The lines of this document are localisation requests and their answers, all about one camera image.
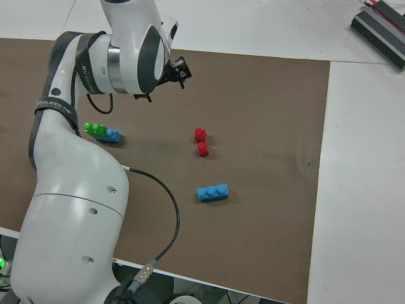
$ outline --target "green block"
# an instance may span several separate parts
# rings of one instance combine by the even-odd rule
[[[91,136],[99,136],[99,137],[106,137],[107,136],[107,128],[105,125],[101,125],[99,123],[85,123],[84,124],[85,131],[90,134]]]

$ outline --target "cable connector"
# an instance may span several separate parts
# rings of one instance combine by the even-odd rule
[[[136,274],[136,276],[134,277],[134,280],[132,281],[132,284],[128,287],[128,290],[131,291],[132,293],[135,293],[138,290],[138,288],[140,288],[143,284],[145,284],[145,282],[149,279],[157,264],[158,261],[152,260],[150,263],[143,266],[143,268],[140,269]]]

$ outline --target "silver band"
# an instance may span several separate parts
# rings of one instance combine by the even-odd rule
[[[113,88],[118,93],[127,93],[121,78],[120,71],[120,48],[113,47],[111,42],[108,46],[108,75]]]

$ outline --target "red wire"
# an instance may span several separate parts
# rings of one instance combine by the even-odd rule
[[[390,18],[388,18],[387,16],[385,16],[378,8],[376,8],[373,4],[367,3],[366,1],[364,2],[364,4],[366,6],[368,6],[369,8],[372,8],[373,10],[375,10],[377,13],[379,13],[381,16],[384,17],[384,19],[386,19],[389,23],[391,23],[398,31],[400,31],[401,33],[403,33],[405,35],[405,30],[403,30],[402,28],[400,28],[398,25],[395,24],[395,22],[393,22]]]

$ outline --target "brown mat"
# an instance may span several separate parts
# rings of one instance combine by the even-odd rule
[[[51,43],[0,39],[0,226],[16,231],[35,187],[28,139]],[[176,196],[180,234],[159,269],[306,303],[329,62],[173,52],[180,55],[193,73],[184,91],[163,85],[151,104],[120,95],[111,115],[82,98],[80,123],[118,129],[120,144],[101,145]],[[107,96],[94,100],[108,108]],[[198,127],[208,133],[207,158],[196,152]],[[175,214],[160,186],[129,179],[115,257],[146,263],[170,240]],[[222,183],[228,199],[198,202],[197,188]]]

